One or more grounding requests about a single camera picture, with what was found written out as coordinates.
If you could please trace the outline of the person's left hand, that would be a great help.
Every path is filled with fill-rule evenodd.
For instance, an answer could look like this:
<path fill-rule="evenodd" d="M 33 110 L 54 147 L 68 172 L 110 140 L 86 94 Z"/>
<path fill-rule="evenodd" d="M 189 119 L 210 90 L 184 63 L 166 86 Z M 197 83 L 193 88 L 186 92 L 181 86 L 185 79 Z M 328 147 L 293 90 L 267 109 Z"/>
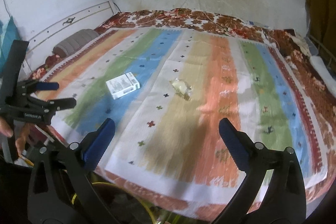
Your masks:
<path fill-rule="evenodd" d="M 7 140 L 11 139 L 13 136 L 15 137 L 17 154 L 21 155 L 25 150 L 26 141 L 30 133 L 29 123 L 23 124 L 23 122 L 18 122 L 14 127 L 15 129 L 12 129 L 11 125 L 7 123 L 5 118 L 1 117 L 1 150 L 3 152 L 5 162 L 9 163 L 15 162 L 15 159 L 11 156 Z"/>

